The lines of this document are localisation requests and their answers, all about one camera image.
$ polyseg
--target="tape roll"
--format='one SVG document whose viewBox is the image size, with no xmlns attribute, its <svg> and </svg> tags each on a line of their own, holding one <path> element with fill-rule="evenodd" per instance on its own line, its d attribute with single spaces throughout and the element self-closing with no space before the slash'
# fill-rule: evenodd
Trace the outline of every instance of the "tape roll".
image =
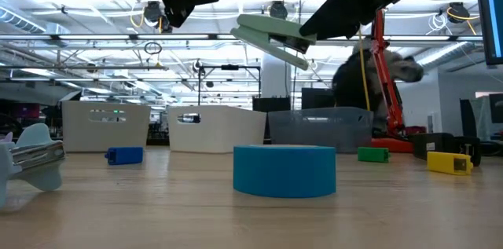
<svg viewBox="0 0 503 249">
<path fill-rule="evenodd" d="M 234 189 L 257 196 L 311 198 L 336 192 L 336 150 L 263 145 L 234 148 Z"/>
</svg>

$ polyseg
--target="green block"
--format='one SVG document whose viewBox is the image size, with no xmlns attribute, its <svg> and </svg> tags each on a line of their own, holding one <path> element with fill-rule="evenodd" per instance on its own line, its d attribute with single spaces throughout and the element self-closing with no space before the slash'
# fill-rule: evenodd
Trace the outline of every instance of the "green block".
<svg viewBox="0 0 503 249">
<path fill-rule="evenodd" d="M 390 152 L 386 148 L 358 148 L 358 161 L 388 163 Z"/>
</svg>

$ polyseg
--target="wooden table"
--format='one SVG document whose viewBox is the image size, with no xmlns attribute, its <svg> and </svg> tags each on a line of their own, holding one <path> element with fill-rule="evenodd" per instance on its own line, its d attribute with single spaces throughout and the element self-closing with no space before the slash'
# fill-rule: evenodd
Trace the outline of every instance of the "wooden table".
<svg viewBox="0 0 503 249">
<path fill-rule="evenodd" d="M 503 248 L 503 159 L 471 177 L 337 158 L 337 194 L 279 200 L 234 192 L 231 155 L 150 148 L 142 165 L 73 155 L 64 185 L 9 183 L 1 248 Z"/>
</svg>

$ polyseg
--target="yellow block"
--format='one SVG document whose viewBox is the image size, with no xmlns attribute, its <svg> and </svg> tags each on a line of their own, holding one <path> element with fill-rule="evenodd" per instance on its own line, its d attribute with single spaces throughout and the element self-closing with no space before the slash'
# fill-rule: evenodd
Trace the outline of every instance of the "yellow block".
<svg viewBox="0 0 503 249">
<path fill-rule="evenodd" d="M 428 152 L 428 169 L 445 174 L 470 175 L 473 163 L 470 156 L 444 152 Z"/>
</svg>

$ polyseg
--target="gray plastic bin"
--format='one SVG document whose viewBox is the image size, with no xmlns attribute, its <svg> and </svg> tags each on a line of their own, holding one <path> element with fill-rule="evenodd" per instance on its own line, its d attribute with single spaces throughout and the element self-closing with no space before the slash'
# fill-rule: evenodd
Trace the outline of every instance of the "gray plastic bin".
<svg viewBox="0 0 503 249">
<path fill-rule="evenodd" d="M 336 147 L 337 152 L 356 153 L 370 147 L 373 113 L 360 108 L 313 108 L 270 112 L 272 144 Z"/>
</svg>

